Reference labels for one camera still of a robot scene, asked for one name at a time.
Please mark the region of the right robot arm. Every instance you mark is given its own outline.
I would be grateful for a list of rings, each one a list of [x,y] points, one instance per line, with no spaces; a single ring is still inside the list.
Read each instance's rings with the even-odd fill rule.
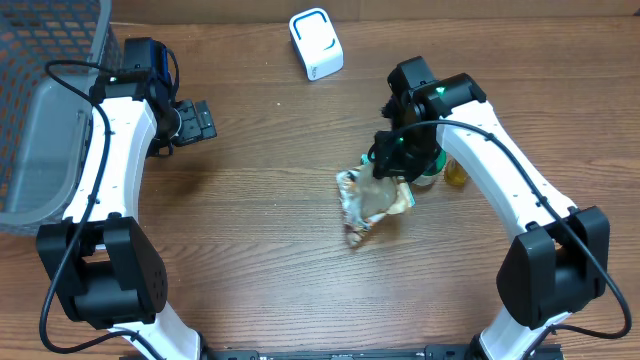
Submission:
[[[610,223],[579,208],[537,171],[502,127],[485,92],[466,73],[437,79],[422,57],[399,63],[382,108],[391,128],[369,152],[378,179],[419,184],[451,156],[501,220],[510,241],[496,285],[503,304],[467,345],[429,345],[429,359],[559,359],[539,346],[565,319],[610,288]]]

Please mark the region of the teal tissue pack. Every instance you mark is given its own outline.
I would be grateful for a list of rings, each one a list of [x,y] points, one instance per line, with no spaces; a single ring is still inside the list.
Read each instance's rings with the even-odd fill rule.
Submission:
[[[360,163],[362,165],[367,165],[367,164],[371,163],[371,161],[369,160],[369,157],[368,157],[367,154],[362,154],[361,155]],[[398,185],[399,185],[399,188],[404,191],[406,197],[409,199],[409,206],[410,207],[414,207],[415,204],[416,204],[416,201],[415,201],[413,193],[412,193],[412,191],[411,191],[411,189],[409,187],[409,184],[406,183],[404,180],[399,180],[398,181]]]

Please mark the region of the yellow dish soap bottle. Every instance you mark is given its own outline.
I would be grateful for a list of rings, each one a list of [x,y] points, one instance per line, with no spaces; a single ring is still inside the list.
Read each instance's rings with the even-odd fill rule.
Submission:
[[[468,178],[468,173],[456,159],[452,158],[446,164],[444,179],[449,185],[463,187]]]

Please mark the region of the green lid seasoning jar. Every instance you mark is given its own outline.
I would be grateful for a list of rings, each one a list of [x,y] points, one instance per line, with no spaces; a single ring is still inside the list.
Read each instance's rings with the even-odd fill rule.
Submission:
[[[447,154],[444,150],[441,150],[436,160],[419,177],[413,180],[412,184],[421,187],[432,185],[444,169],[446,162]]]

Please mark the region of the brown white snack bag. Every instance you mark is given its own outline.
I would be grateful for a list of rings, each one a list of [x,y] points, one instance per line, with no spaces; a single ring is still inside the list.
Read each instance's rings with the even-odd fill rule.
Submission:
[[[403,178],[376,179],[372,171],[373,164],[370,163],[338,172],[335,176],[344,214],[345,241],[351,248],[358,247],[385,217],[402,214],[411,208],[409,199],[398,185]]]

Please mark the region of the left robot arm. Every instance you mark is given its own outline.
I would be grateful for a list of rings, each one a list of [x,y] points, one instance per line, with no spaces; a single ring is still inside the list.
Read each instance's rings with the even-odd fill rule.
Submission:
[[[143,359],[211,359],[169,304],[164,262],[138,223],[146,159],[214,138],[208,105],[177,100],[175,54],[150,37],[126,40],[120,67],[92,67],[94,85],[77,93],[92,111],[82,175],[61,221],[37,233],[50,278],[40,340],[71,354],[122,337]]]

